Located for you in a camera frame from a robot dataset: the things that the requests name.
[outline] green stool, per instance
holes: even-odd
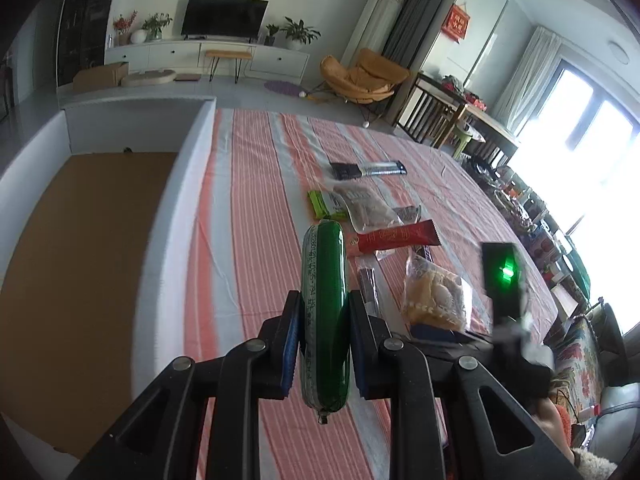
[[[453,153],[453,158],[458,160],[460,154],[465,150],[471,139],[478,140],[479,142],[484,142],[484,137],[478,132],[475,128],[469,127],[468,132],[460,128],[457,124],[453,127],[451,131],[458,138],[458,147],[456,151]]]

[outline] green snack package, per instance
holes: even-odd
[[[316,219],[322,220],[346,220],[349,218],[344,204],[335,193],[330,191],[313,190],[308,193],[311,205],[316,213]]]
[[[302,247],[304,339],[300,381],[305,404],[318,422],[343,407],[349,393],[349,316],[344,237],[340,224],[322,220]]]

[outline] ceiling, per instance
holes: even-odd
[[[555,31],[616,73],[640,100],[640,45],[609,0],[516,0],[535,25]],[[620,63],[609,42],[629,56]]]

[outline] red flower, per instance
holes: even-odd
[[[138,12],[136,10],[131,13],[131,16],[129,16],[129,18],[124,18],[121,14],[120,17],[113,22],[114,30],[117,30],[120,34],[126,34],[131,28],[131,25],[133,24],[133,21],[136,19],[137,15]]]
[[[572,343],[567,348],[560,352],[558,359],[561,361],[567,361],[569,359],[582,359],[582,348],[580,343]]]

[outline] purple mat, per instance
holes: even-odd
[[[267,81],[264,87],[267,90],[276,92],[276,94],[290,95],[292,97],[298,97],[300,91],[304,90],[302,86],[286,81]]]

